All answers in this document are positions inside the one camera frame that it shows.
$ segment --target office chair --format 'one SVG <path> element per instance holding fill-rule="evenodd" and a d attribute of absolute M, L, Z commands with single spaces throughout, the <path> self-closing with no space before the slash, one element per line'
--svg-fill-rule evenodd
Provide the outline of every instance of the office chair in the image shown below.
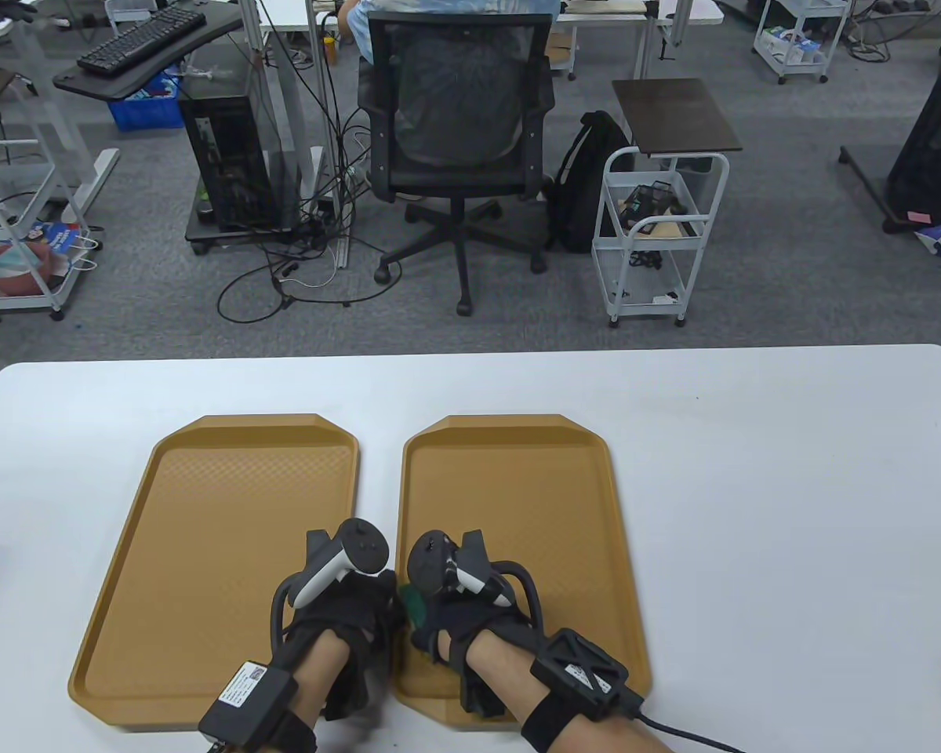
<path fill-rule="evenodd" d="M 467 281 L 467 241 L 527 254 L 530 270 L 547 269 L 532 246 L 478 226 L 498 219 L 493 198 L 534 197 L 543 182 L 543 115 L 554 106 L 543 55 L 548 15 L 369 14 L 373 64 L 360 61 L 359 107 L 370 123 L 373 194 L 393 203 L 399 191 L 449 198 L 449 212 L 405 207 L 405 221 L 434 225 L 380 259 L 373 279 L 391 282 L 389 265 L 450 241 L 460 273 L 456 313 L 474 311 Z"/>

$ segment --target keyboard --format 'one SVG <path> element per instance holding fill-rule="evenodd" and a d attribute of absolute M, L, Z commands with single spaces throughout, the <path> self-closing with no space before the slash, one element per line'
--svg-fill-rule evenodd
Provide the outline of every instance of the keyboard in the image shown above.
<path fill-rule="evenodd" d="M 170 5 L 146 23 L 94 47 L 77 58 L 77 65 L 98 75 L 117 76 L 204 24 L 205 14 Z"/>

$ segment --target black bag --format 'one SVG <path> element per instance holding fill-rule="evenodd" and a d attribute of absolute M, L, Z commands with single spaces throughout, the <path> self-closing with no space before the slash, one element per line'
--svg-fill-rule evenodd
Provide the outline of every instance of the black bag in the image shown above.
<path fill-rule="evenodd" d="M 571 253 L 589 253 L 596 229 L 603 165 L 618 148 L 629 146 L 624 131 L 608 112 L 600 110 L 582 115 L 582 129 L 572 141 L 554 182 L 543 189 L 550 233 L 545 248 L 558 241 Z M 628 172 L 633 166 L 634 158 L 626 155 L 615 162 L 613 172 Z M 609 224 L 607 216 L 603 220 Z"/>

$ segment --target hand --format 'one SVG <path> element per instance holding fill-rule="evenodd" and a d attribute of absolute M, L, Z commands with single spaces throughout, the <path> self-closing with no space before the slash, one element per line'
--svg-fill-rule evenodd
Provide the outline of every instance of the hand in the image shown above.
<path fill-rule="evenodd" d="M 295 668 L 325 631 L 348 644 L 348 662 L 327 693 L 324 718 L 344 718 L 366 706 L 365 670 L 370 657 L 387 646 L 393 631 L 403 624 L 405 613 L 398 599 L 398 577 L 393 570 L 380 575 L 348 573 L 335 581 L 313 602 L 296 610 L 285 643 L 272 663 Z"/>

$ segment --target tan tray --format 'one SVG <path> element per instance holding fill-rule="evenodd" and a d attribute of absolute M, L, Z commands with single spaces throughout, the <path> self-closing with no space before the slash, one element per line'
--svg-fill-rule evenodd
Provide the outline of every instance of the tan tray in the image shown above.
<path fill-rule="evenodd" d="M 436 528 L 457 542 L 464 531 L 481 528 L 492 560 L 514 560 L 530 571 L 549 635 L 574 628 L 628 667 L 634 691 L 649 693 L 649 655 L 602 438 L 562 416 L 442 420 L 405 445 L 401 582 L 411 546 Z M 403 704 L 452 727 L 507 724 L 464 713 L 456 676 L 406 639 L 400 646 L 393 687 Z"/>
<path fill-rule="evenodd" d="M 80 646 L 70 698 L 130 729 L 194 729 L 271 655 L 274 589 L 307 531 L 352 516 L 355 437 L 320 416 L 204 417 L 159 442 Z"/>

